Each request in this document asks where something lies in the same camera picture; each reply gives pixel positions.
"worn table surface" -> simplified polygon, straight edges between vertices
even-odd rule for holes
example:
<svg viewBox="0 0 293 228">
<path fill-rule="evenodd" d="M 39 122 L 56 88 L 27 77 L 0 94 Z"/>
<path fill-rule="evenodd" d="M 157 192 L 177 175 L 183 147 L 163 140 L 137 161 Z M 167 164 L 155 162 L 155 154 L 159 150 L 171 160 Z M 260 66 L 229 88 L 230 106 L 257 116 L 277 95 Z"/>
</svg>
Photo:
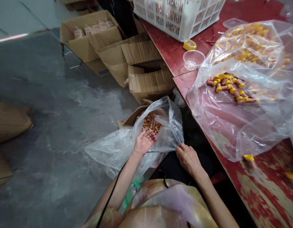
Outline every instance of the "worn table surface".
<svg viewBox="0 0 293 228">
<path fill-rule="evenodd" d="M 274 0 L 271 0 L 267 4 L 265 4 L 265 0 L 240 0 L 238 2 L 234 0 L 226 0 L 222 11 L 219 14 L 220 19 L 212 26 L 197 34 L 191 40 L 197 44 L 196 50 L 201 51 L 206 56 L 211 49 L 211 46 L 206 43 L 206 41 L 211 39 L 213 32 L 215 37 L 212 40 L 216 41 L 221 36 L 218 32 L 225 32 L 227 30 L 223 26 L 224 21 L 231 18 L 238 18 L 246 22 L 273 19 L 283 20 L 283 18 L 279 16 L 282 7 L 283 5 L 281 3 Z M 171 70 L 173 76 L 175 77 L 188 72 L 184 67 L 183 54 L 186 50 L 183 48 L 183 43 L 170 37 L 145 20 L 140 20 L 165 60 L 167 66 Z"/>
<path fill-rule="evenodd" d="M 186 97 L 197 71 L 174 78 Z M 218 159 L 258 227 L 293 227 L 293 186 L 284 172 L 293 172 L 293 147 L 289 139 L 255 157 L 259 172 L 252 173 L 242 161 L 227 160 L 209 140 Z"/>
</svg>

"concrete floor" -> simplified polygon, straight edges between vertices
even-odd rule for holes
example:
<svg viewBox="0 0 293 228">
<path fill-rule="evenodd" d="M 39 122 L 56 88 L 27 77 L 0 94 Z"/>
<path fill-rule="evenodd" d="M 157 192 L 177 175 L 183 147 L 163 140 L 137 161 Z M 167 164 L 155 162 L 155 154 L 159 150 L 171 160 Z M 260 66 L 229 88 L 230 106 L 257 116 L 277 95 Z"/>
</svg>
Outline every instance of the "concrete floor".
<svg viewBox="0 0 293 228">
<path fill-rule="evenodd" d="M 84 147 L 139 106 L 112 76 L 70 69 L 80 60 L 64 61 L 58 32 L 0 43 L 0 100 L 35 109 L 34 128 L 0 145 L 14 170 L 0 189 L 0 228 L 81 227 L 111 183 Z"/>
</svg>

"white plastic crate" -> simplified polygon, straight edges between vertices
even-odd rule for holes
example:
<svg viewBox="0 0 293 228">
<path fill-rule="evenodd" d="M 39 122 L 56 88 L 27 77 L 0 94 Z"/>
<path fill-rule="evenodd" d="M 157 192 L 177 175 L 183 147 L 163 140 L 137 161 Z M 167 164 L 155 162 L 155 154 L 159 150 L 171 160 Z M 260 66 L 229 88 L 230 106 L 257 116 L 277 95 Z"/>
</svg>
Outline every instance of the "white plastic crate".
<svg viewBox="0 0 293 228">
<path fill-rule="evenodd" d="M 226 0 L 133 0 L 134 13 L 184 42 L 219 19 Z"/>
</svg>

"black cable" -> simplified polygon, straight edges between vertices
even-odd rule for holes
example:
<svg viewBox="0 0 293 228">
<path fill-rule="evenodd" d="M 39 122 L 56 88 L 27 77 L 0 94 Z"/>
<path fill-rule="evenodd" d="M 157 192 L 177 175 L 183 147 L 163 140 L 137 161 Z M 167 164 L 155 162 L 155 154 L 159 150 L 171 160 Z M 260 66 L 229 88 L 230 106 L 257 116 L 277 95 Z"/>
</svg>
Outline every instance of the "black cable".
<svg viewBox="0 0 293 228">
<path fill-rule="evenodd" d="M 147 153 L 158 153 L 158 152 L 157 152 L 157 151 L 148 151 Z M 101 222 L 101 220 L 102 220 L 102 218 L 103 218 L 103 216 L 104 216 L 104 213 L 105 213 L 105 210 L 106 210 L 106 208 L 107 208 L 107 206 L 108 206 L 109 200 L 111 199 L 111 197 L 112 197 L 112 195 L 113 195 L 113 193 L 114 193 L 114 190 L 115 190 L 115 187 L 116 187 L 117 181 L 118 181 L 118 179 L 119 179 L 120 173 L 121 173 L 121 171 L 122 171 L 122 169 L 123 169 L 123 167 L 125 166 L 126 163 L 127 163 L 127 161 L 124 163 L 124 165 L 122 166 L 122 168 L 120 169 L 120 171 L 119 171 L 119 173 L 118 173 L 118 175 L 117 175 L 117 178 L 116 178 L 116 181 L 115 181 L 114 187 L 113 187 L 112 192 L 111 192 L 111 194 L 109 195 L 109 198 L 108 198 L 108 200 L 107 200 L 107 202 L 106 202 L 106 204 L 105 204 L 105 206 L 104 206 L 104 208 L 103 208 L 103 211 L 102 211 L 102 213 L 101 213 L 101 216 L 100 216 L 100 218 L 99 218 L 99 221 L 98 221 L 98 224 L 97 224 L 96 228 L 99 228 L 99 227 L 100 227 L 100 222 Z"/>
</svg>

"open cardboard box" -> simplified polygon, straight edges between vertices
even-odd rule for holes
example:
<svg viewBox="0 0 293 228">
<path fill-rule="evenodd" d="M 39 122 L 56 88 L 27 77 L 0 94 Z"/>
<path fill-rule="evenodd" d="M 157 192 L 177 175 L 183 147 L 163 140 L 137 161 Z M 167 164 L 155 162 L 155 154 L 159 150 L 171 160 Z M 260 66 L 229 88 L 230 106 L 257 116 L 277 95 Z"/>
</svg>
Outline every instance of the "open cardboard box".
<svg viewBox="0 0 293 228">
<path fill-rule="evenodd" d="M 96 50 L 96 53 L 99 55 L 104 65 L 108 68 L 111 75 L 115 78 L 115 80 L 122 88 L 128 87 L 128 82 L 126 81 L 128 76 L 127 62 L 122 52 L 121 45 L 133 44 L 148 40 L 148 36 L 145 33 L 142 33 L 140 35 L 133 36 L 129 39 Z"/>
<path fill-rule="evenodd" d="M 138 107 L 128 118 L 126 118 L 124 121 L 118 121 L 119 127 L 123 128 L 123 127 L 133 127 L 137 117 L 140 113 L 144 112 L 148 106 L 150 106 L 153 102 L 151 100 L 148 99 L 143 99 L 143 105 Z M 154 110 L 152 111 L 153 113 L 155 113 L 156 115 L 161 115 L 161 116 L 166 116 L 169 117 L 163 110 Z"/>
<path fill-rule="evenodd" d="M 158 100 L 171 96 L 175 83 L 163 60 L 128 66 L 129 89 L 139 104 L 143 99 Z"/>
<path fill-rule="evenodd" d="M 76 27 L 84 31 L 85 25 L 94 25 L 99 21 L 111 20 L 115 27 L 84 36 L 75 40 Z M 122 40 L 116 20 L 107 10 L 73 18 L 61 24 L 60 41 L 65 44 L 80 60 L 82 60 L 95 74 L 100 77 L 109 75 L 106 67 L 100 60 L 95 50 Z"/>
</svg>

